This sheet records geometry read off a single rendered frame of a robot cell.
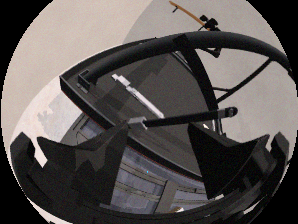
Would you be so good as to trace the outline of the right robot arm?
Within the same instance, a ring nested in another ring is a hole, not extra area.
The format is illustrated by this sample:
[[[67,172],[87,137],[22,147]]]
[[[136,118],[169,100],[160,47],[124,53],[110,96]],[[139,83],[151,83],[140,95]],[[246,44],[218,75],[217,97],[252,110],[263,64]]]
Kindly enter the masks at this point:
[[[209,21],[211,21],[211,22],[214,24],[213,27],[214,27],[215,25],[216,25],[216,26],[218,25],[218,22],[217,22],[214,18],[211,18]],[[204,25],[203,27],[204,27],[205,29],[208,28],[206,25]],[[214,28],[216,28],[216,27],[214,27]],[[213,55],[215,58],[218,58],[218,56],[220,55],[221,49],[222,49],[222,48],[215,48],[215,49],[213,50],[215,53],[214,53],[212,50],[207,49],[207,48],[205,48],[205,49],[202,48],[201,50],[210,53],[210,54]],[[218,53],[216,53],[217,50],[218,50]]]

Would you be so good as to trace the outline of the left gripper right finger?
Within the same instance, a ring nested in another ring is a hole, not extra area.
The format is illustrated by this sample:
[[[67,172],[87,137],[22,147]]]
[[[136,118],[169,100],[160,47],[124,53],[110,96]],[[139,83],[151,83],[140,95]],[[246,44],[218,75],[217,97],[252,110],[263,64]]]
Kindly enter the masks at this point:
[[[250,157],[266,146],[270,135],[240,143],[195,122],[189,122],[188,135],[207,199],[215,198],[239,174]]]

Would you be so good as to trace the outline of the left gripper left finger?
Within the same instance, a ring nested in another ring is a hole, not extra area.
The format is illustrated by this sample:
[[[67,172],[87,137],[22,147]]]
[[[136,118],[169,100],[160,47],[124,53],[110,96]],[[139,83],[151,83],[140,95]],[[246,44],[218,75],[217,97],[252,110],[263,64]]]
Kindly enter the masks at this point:
[[[75,146],[42,136],[37,142],[47,160],[73,173],[105,205],[111,199],[128,136],[123,121]]]

